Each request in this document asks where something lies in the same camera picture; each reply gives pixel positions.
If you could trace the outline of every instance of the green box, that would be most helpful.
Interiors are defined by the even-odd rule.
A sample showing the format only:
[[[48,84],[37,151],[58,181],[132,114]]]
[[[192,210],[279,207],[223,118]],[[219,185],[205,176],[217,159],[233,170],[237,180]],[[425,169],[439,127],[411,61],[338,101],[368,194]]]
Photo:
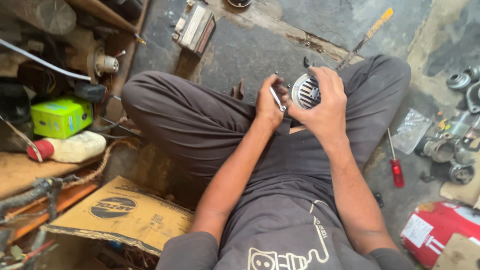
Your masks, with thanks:
[[[34,133],[66,139],[92,123],[92,104],[74,96],[63,96],[32,106]]]

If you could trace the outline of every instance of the hand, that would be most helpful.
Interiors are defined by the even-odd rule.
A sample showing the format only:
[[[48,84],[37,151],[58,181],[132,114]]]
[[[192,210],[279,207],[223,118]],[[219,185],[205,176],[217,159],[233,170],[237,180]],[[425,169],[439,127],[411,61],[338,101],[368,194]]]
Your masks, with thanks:
[[[347,96],[342,78],[326,67],[310,67],[308,72],[318,81],[321,102],[310,110],[304,110],[289,100],[288,113],[304,124],[326,151],[335,149],[338,143],[348,142],[345,121]]]
[[[271,75],[264,80],[264,83],[258,91],[257,99],[257,114],[255,119],[258,119],[268,125],[274,131],[283,120],[283,112],[275,101],[275,98],[270,93],[270,87],[275,90],[278,99],[282,105],[288,107],[288,90],[282,86],[284,80],[277,75]]]

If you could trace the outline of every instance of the fire extinguisher label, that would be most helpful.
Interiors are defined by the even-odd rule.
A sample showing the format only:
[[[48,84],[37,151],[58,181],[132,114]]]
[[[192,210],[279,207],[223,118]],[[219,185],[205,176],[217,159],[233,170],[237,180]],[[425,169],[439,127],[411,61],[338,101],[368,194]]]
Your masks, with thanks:
[[[413,214],[405,225],[405,228],[402,231],[402,236],[406,237],[416,247],[420,248],[432,229],[433,226],[428,222],[416,214]]]

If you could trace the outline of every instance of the gray pants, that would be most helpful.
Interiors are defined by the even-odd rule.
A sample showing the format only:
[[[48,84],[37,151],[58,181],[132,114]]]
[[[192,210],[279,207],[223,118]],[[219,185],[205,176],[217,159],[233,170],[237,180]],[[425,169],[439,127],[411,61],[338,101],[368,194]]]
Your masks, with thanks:
[[[338,72],[347,95],[347,136],[359,166],[380,142],[410,83],[410,66],[379,55]],[[142,133],[194,176],[211,179],[255,118],[255,107],[161,72],[133,76],[122,104]],[[315,136],[285,116],[250,181],[295,174],[331,183],[330,164]]]

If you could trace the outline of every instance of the gray t-shirt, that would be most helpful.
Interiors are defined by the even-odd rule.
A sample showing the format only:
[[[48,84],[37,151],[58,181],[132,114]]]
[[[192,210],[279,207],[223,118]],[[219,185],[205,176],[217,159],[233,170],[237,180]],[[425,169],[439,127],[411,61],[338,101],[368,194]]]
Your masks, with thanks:
[[[356,253],[336,215],[331,183],[284,175],[249,183],[220,249],[206,232],[170,239],[158,270],[412,270],[398,251]]]

